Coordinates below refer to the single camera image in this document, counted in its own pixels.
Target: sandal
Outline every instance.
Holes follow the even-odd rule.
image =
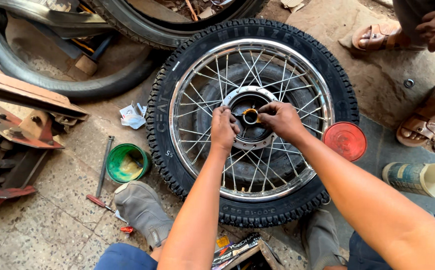
[[[363,36],[366,35],[369,30],[369,41],[366,47],[361,47],[359,41],[366,39],[366,37]],[[383,22],[371,26],[363,26],[352,35],[352,45],[354,48],[363,52],[375,52],[397,48],[405,48],[412,51],[422,51],[426,49],[425,47],[411,45],[411,39],[401,33],[402,28],[398,23]]]
[[[435,135],[435,86],[429,99],[397,128],[397,140],[409,147],[425,144]]]

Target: concrete floor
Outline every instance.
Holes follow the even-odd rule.
[[[342,39],[346,45],[346,35],[363,23],[389,20],[357,0],[311,0],[293,15],[280,8],[279,0],[271,0],[261,15],[275,15],[275,19],[312,34],[327,46],[350,76],[361,112],[384,126],[395,127],[435,84],[435,53],[379,52],[355,58],[340,44]],[[57,138],[66,149],[52,154],[34,185],[39,192],[0,207],[0,269],[92,269],[112,243],[129,243],[149,252],[142,236],[134,233],[126,239],[119,230],[124,223],[86,200],[85,195],[95,192],[107,136],[116,136],[114,145],[133,143],[148,150],[145,129],[122,126],[118,111],[130,101],[145,104],[154,76],[116,98],[80,104],[92,116]],[[414,79],[416,86],[404,88],[406,78]],[[21,118],[29,112],[20,106],[0,105]],[[156,169],[142,181],[154,187],[166,213],[175,218],[182,203],[169,192]],[[109,179],[105,181],[107,204],[112,205],[117,187]],[[305,269],[307,261],[293,235],[295,225],[292,222],[263,230],[221,225],[218,234],[238,241],[251,231],[259,231],[287,269]]]

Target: red lid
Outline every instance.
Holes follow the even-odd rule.
[[[324,144],[350,162],[355,162],[364,155],[367,140],[364,132],[349,122],[337,122],[324,132]]]

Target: black tire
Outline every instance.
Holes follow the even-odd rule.
[[[174,50],[193,34],[214,24],[254,17],[268,2],[269,0],[235,0],[208,19],[173,23],[150,17],[126,0],[87,0],[92,9],[123,35],[162,50]]]
[[[96,101],[129,91],[151,75],[162,63],[160,60],[164,60],[159,56],[161,52],[152,51],[144,61],[137,59],[104,78],[83,82],[56,80],[35,72],[13,53],[4,34],[6,26],[7,20],[0,19],[0,70],[8,76],[67,96],[71,101]]]
[[[166,183],[182,200],[189,193],[194,178],[178,158],[168,154],[175,151],[168,132],[169,124],[166,121],[155,121],[156,114],[163,114],[163,109],[169,108],[168,103],[175,83],[183,76],[184,71],[210,48],[222,44],[219,37],[222,39],[229,36],[226,41],[241,38],[234,36],[234,33],[249,33],[246,38],[257,37],[258,28],[265,32],[264,36],[259,36],[260,39],[273,40],[292,47],[308,58],[323,75],[331,92],[336,122],[359,124],[357,101],[346,72],[337,59],[310,35],[292,26],[264,19],[240,19],[209,27],[183,43],[167,59],[154,81],[147,107],[147,138],[152,157]],[[161,120],[167,119],[166,114],[168,115],[168,111]],[[238,227],[275,226],[299,219],[327,201],[329,194],[321,180],[314,177],[296,192],[274,201],[242,203],[221,197],[219,221]]]

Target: chrome rim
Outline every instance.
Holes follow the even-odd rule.
[[[255,123],[252,107],[270,101],[293,104],[306,129],[317,138],[334,123],[323,76],[291,47],[264,39],[239,39],[197,59],[176,83],[169,109],[171,140],[185,169],[194,178],[199,174],[210,147],[212,110],[227,105],[238,116],[241,133],[223,168],[221,196],[262,202],[305,185],[316,173],[301,152]],[[247,112],[239,114],[252,102]]]

